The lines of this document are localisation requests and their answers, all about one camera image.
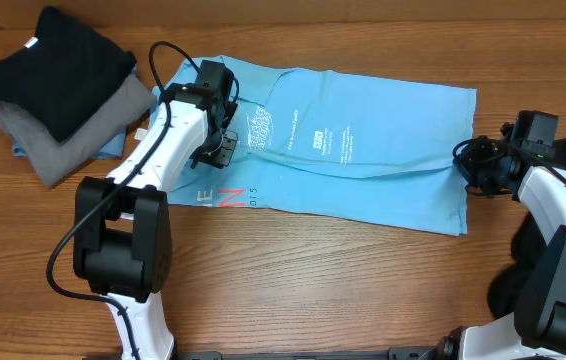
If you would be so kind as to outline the light blue printed t-shirt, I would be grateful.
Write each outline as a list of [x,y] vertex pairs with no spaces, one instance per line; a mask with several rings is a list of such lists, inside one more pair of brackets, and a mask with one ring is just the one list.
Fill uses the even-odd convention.
[[230,164],[186,166],[173,205],[272,208],[452,236],[467,230],[453,148],[477,93],[221,56],[237,77]]

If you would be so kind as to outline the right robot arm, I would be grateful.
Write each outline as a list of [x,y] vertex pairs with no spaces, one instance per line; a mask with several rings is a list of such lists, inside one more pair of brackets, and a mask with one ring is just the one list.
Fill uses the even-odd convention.
[[555,161],[558,117],[521,111],[499,140],[458,143],[454,164],[468,187],[508,194],[532,215],[546,244],[513,312],[483,326],[459,328],[426,359],[566,359],[566,170]]

